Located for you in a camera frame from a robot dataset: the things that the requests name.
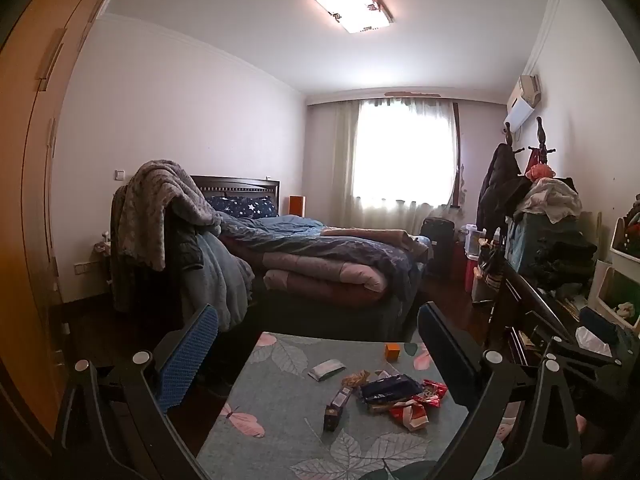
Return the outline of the red snack wrapper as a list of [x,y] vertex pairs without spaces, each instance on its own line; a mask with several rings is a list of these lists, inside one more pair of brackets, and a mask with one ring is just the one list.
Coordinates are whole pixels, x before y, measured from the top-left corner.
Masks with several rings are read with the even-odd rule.
[[428,424],[427,410],[439,408],[447,392],[448,388],[442,382],[423,379],[420,393],[395,403],[388,412],[395,422],[410,432],[421,430]]

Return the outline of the dark blue snack wrapper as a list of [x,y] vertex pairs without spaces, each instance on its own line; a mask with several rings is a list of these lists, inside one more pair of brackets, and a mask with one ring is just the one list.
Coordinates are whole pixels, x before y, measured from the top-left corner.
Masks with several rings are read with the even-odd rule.
[[362,400],[370,405],[393,404],[421,393],[420,382],[406,374],[378,378],[360,388]]

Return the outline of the small dark carton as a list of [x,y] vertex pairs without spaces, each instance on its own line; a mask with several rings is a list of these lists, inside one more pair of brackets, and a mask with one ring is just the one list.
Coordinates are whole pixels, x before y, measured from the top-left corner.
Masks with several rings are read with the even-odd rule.
[[352,387],[343,387],[338,390],[331,402],[326,406],[323,416],[323,430],[333,432],[341,421],[344,408],[352,396]]

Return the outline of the white grey packet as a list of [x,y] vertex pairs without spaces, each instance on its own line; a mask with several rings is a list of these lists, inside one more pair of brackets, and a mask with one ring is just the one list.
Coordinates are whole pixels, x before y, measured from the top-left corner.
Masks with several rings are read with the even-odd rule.
[[307,374],[316,382],[323,382],[326,378],[339,373],[345,368],[346,366],[340,360],[330,359],[314,366],[311,370],[308,370]]

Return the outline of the white storage shelf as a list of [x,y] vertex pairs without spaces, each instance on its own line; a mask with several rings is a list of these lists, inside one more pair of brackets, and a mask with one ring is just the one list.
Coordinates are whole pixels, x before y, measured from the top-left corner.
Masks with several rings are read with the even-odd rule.
[[639,258],[624,251],[625,219],[613,230],[608,261],[596,265],[588,306],[639,336]]

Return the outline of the light blue fleece garment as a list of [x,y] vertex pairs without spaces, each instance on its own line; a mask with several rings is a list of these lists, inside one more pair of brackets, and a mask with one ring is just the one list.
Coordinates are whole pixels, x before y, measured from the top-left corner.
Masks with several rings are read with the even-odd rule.
[[232,255],[211,232],[196,234],[203,263],[186,271],[186,296],[194,310],[213,307],[218,316],[218,330],[228,332],[247,314],[254,273],[243,259]]

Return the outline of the small orange box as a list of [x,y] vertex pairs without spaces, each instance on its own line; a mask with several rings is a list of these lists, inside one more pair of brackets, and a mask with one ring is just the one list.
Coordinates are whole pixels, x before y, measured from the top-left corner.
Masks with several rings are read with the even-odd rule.
[[396,362],[399,359],[401,345],[397,342],[388,342],[384,347],[384,356],[387,362]]

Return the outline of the floral grey tablecloth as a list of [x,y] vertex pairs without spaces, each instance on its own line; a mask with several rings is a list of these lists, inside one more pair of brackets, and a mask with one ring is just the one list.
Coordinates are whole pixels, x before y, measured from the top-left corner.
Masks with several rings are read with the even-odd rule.
[[[373,413],[353,393],[333,432],[323,430],[326,406],[344,378],[366,370],[442,379],[424,344],[402,344],[387,362],[382,342],[263,333],[198,452],[212,479],[421,479],[442,456],[468,411],[450,394],[427,410],[428,424],[410,432],[390,414]],[[314,366],[340,360],[346,368],[316,382]]]

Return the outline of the black suitcase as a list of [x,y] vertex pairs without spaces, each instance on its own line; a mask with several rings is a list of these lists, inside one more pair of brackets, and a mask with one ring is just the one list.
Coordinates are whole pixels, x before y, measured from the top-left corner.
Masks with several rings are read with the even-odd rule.
[[431,242],[433,255],[427,263],[428,272],[446,278],[454,254],[454,222],[445,218],[425,218],[420,234]]

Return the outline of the grey fleece blanket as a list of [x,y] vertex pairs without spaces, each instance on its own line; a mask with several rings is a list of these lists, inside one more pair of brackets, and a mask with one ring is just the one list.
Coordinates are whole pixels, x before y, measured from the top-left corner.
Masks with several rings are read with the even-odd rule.
[[155,271],[165,267],[164,227],[171,210],[190,226],[221,227],[222,217],[205,199],[191,176],[169,159],[143,164],[122,187],[115,222],[116,250]]

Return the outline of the dark wooden bed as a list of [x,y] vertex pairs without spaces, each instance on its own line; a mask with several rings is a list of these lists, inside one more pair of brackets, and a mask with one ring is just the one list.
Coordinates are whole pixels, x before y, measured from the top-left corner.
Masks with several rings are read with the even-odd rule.
[[224,217],[221,243],[255,273],[262,328],[345,340],[404,336],[433,253],[429,238],[280,214],[280,184],[273,180],[193,181]]

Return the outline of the pink and blue quilt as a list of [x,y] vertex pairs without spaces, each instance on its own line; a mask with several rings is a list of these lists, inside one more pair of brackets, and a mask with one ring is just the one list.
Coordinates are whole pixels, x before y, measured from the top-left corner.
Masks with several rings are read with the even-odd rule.
[[406,301],[432,255],[404,230],[344,229],[297,216],[222,216],[221,240],[262,274],[265,288],[346,308]]

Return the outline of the star patterned pillow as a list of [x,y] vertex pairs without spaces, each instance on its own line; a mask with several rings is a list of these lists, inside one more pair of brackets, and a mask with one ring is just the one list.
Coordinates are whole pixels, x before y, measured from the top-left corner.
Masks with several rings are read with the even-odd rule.
[[234,218],[260,219],[277,217],[277,207],[269,196],[208,196],[207,203],[216,211]]

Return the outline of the coat rack with clothes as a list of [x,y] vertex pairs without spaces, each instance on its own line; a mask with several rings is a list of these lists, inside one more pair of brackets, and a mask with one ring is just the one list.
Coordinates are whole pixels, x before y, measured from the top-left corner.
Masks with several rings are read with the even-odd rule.
[[503,133],[506,140],[500,143],[492,155],[487,174],[480,186],[476,226],[484,231],[486,240],[492,240],[497,231],[506,234],[506,217],[513,214],[532,182],[540,178],[552,178],[554,171],[548,165],[547,137],[542,118],[537,117],[538,148],[533,149],[534,164],[521,173],[512,148],[513,136],[508,122]]

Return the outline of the sheer window curtain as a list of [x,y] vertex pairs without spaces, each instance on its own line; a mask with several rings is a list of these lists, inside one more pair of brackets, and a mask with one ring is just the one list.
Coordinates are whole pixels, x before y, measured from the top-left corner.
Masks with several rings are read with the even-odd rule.
[[459,162],[453,102],[340,103],[329,224],[419,233],[426,218],[452,204]]

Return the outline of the wooden wardrobe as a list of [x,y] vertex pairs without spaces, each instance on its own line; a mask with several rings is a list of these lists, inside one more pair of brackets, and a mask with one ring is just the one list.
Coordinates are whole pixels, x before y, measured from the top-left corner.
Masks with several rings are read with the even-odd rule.
[[1,49],[1,364],[20,422],[53,436],[66,383],[54,310],[56,135],[70,76],[106,0],[30,0]]

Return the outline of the square ceiling lamp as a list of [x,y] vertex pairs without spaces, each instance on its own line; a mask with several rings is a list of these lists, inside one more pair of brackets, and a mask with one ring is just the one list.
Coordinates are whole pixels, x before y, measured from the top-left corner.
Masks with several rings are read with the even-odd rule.
[[383,0],[314,0],[349,34],[363,34],[390,27],[393,15]]

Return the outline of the white wall air conditioner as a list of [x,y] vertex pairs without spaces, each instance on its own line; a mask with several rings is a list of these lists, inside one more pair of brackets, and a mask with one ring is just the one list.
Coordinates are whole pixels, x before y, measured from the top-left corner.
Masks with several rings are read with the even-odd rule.
[[541,88],[537,76],[522,75],[518,77],[510,98],[506,101],[506,119],[512,132],[521,128],[533,114],[541,100]]

